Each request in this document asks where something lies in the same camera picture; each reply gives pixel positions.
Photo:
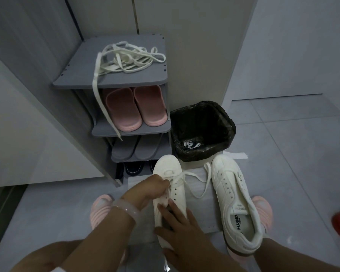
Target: white shoelace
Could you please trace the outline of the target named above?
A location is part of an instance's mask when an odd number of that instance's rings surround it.
[[[191,194],[193,196],[195,196],[197,199],[201,199],[204,195],[205,195],[205,192],[207,191],[208,189],[208,186],[209,186],[209,183],[210,183],[210,178],[211,178],[211,167],[210,167],[210,164],[209,162],[205,163],[204,164],[204,168],[205,168],[205,171],[207,172],[208,174],[208,177],[207,177],[207,180],[202,180],[198,177],[198,175],[194,174],[194,173],[191,173],[191,172],[181,172],[180,174],[178,175],[175,175],[175,174],[169,174],[167,175],[166,174],[166,171],[165,171],[165,178],[173,178],[172,180],[170,180],[170,186],[171,186],[171,189],[173,188],[177,188],[179,186],[181,186],[183,183],[184,185],[190,190]],[[203,182],[203,183],[206,183],[205,184],[205,188],[204,188],[204,192],[202,193],[201,196],[196,196],[193,191],[191,190],[189,184],[185,181],[185,177],[187,175],[191,175],[193,177],[196,177],[200,182]]]
[[[112,61],[103,62],[103,58],[107,59],[107,54],[113,53],[114,58]],[[157,59],[155,56],[163,57],[162,60]],[[136,71],[144,70],[150,67],[152,62],[156,61],[163,63],[166,61],[166,56],[162,53],[157,52],[157,48],[153,47],[151,52],[147,52],[144,47],[137,47],[135,45],[129,44],[128,42],[118,42],[116,44],[111,44],[106,46],[102,52],[97,54],[97,59],[95,63],[95,72],[93,74],[92,89],[106,120],[115,130],[117,136],[121,139],[120,132],[113,124],[111,117],[109,116],[107,109],[102,103],[100,94],[98,92],[98,77],[107,73],[118,73],[123,71],[124,73],[134,73]]]

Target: black trash bag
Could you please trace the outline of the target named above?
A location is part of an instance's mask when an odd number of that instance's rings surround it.
[[[213,101],[201,101],[173,110],[171,135],[175,151],[182,161],[197,161],[228,148],[236,134],[236,126],[225,110]],[[199,147],[190,149],[185,142]]]

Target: white sleeve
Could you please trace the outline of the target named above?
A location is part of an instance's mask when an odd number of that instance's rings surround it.
[[[56,269],[54,269],[50,272],[65,272],[65,271],[63,269],[61,269],[60,267],[57,267]]]

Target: person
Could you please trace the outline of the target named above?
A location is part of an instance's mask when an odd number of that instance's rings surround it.
[[[169,181],[152,175],[121,198],[142,210],[151,200],[162,196],[169,185]],[[154,232],[173,247],[174,250],[163,249],[163,254],[178,271],[245,271],[213,246],[190,210],[185,218],[173,201],[169,200],[169,205],[173,214],[162,205],[158,209],[173,230],[157,227]],[[127,212],[113,207],[84,240],[47,245],[24,257],[11,271],[116,271],[134,226],[135,221]],[[340,271],[339,267],[295,252],[270,238],[263,239],[254,258],[262,271]]]

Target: translucent bangle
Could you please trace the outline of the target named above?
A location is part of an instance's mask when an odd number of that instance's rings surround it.
[[[129,214],[136,222],[138,223],[138,220],[140,218],[140,211],[133,206],[131,203],[125,201],[122,198],[116,199],[113,203],[112,206],[116,206],[120,208],[121,210],[124,210],[127,214]]]

